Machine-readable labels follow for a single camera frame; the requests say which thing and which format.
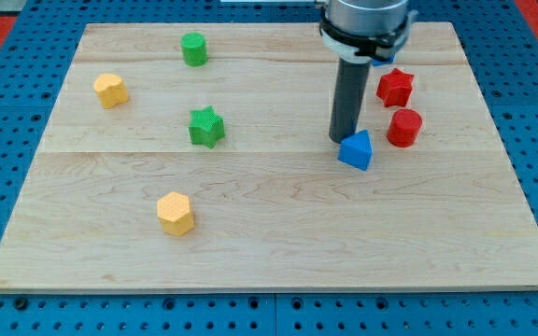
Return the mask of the blue block behind arm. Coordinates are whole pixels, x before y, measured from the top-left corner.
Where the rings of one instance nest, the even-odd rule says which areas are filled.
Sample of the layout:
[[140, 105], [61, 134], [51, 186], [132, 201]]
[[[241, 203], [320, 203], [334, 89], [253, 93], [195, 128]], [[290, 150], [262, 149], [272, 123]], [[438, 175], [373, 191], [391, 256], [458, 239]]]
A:
[[385, 61], [379, 61], [377, 59], [372, 59], [372, 66], [373, 67], [378, 67], [378, 66], [383, 66], [383, 65], [387, 65], [387, 64], [391, 64], [393, 63], [395, 60], [395, 56], [391, 56], [390, 58], [388, 58], [387, 60]]

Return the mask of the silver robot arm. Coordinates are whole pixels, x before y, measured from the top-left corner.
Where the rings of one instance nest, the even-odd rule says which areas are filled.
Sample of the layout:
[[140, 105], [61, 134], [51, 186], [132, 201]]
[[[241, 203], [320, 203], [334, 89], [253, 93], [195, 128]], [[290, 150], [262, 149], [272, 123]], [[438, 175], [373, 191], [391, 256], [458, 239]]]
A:
[[328, 0], [321, 4], [319, 33], [348, 63], [387, 62], [404, 46], [417, 15], [408, 0]]

